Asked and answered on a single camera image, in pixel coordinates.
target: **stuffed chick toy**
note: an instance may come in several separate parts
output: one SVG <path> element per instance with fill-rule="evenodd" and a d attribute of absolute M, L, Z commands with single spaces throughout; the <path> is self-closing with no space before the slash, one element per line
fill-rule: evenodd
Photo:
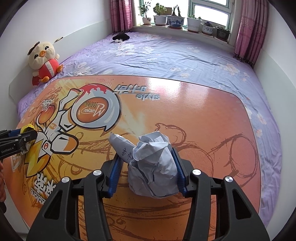
<path fill-rule="evenodd" d="M 46 83 L 63 70 L 63 65 L 57 61 L 59 55 L 50 42 L 37 42 L 29 53 L 29 66 L 34 69 L 33 86 L 40 82 Z"/>

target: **blue and white pot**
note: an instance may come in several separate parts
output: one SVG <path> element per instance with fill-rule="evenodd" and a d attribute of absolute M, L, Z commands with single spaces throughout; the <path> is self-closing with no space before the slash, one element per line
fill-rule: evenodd
<path fill-rule="evenodd" d="M 168 24 L 170 28 L 182 29 L 184 25 L 184 19 L 185 18 L 178 16 L 168 16 Z"/>
<path fill-rule="evenodd" d="M 202 26 L 202 33 L 204 33 L 206 35 L 213 35 L 213 30 L 214 30 L 214 27 L 209 27 L 206 25 Z"/>

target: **bed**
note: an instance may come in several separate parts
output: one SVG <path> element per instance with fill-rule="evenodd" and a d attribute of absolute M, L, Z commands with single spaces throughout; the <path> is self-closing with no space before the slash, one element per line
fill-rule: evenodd
<path fill-rule="evenodd" d="M 113 36 L 108 36 L 74 54 L 50 82 L 80 75 L 138 75 L 197 83 L 236 95 L 245 106 L 258 147 L 259 215 L 267 226 L 279 194 L 282 152 L 278 126 L 253 69 L 230 53 L 201 42 L 138 32 L 128 35 L 131 38 L 123 43 L 115 44 Z M 38 86 L 21 99 L 20 119 L 48 85 Z"/>

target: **white pot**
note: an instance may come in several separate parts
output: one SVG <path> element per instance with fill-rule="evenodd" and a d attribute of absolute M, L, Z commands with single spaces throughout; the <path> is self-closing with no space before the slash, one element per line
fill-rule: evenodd
<path fill-rule="evenodd" d="M 212 34 L 213 34 L 213 30 L 214 30 L 213 27 L 209 27 L 209 26 L 206 26 L 206 25 L 203 25 L 203 26 L 202 26 L 202 32 L 203 32 L 204 34 L 212 35 Z"/>
<path fill-rule="evenodd" d="M 166 23 L 168 21 L 168 16 L 155 15 L 153 17 L 154 17 L 154 23 L 156 26 L 166 26 Z"/>
<path fill-rule="evenodd" d="M 195 18 L 187 18 L 187 30 L 189 32 L 198 33 L 200 31 L 200 24 L 202 20 Z"/>
<path fill-rule="evenodd" d="M 168 16 L 168 24 L 170 28 L 182 29 L 184 25 L 183 17 L 178 16 Z"/>
<path fill-rule="evenodd" d="M 142 18 L 144 25 L 150 25 L 151 24 L 151 18 Z"/>

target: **plush toy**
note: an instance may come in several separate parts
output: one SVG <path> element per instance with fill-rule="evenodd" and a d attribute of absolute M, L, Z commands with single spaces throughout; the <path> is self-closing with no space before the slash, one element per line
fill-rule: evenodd
<path fill-rule="evenodd" d="M 34 69 L 32 84 L 46 83 L 63 70 L 63 65 L 57 61 L 59 55 L 50 42 L 37 42 L 29 53 L 29 66 Z"/>
<path fill-rule="evenodd" d="M 120 33 L 114 36 L 112 39 L 117 44 L 117 43 L 122 43 L 123 41 L 129 40 L 130 37 L 125 33 Z"/>

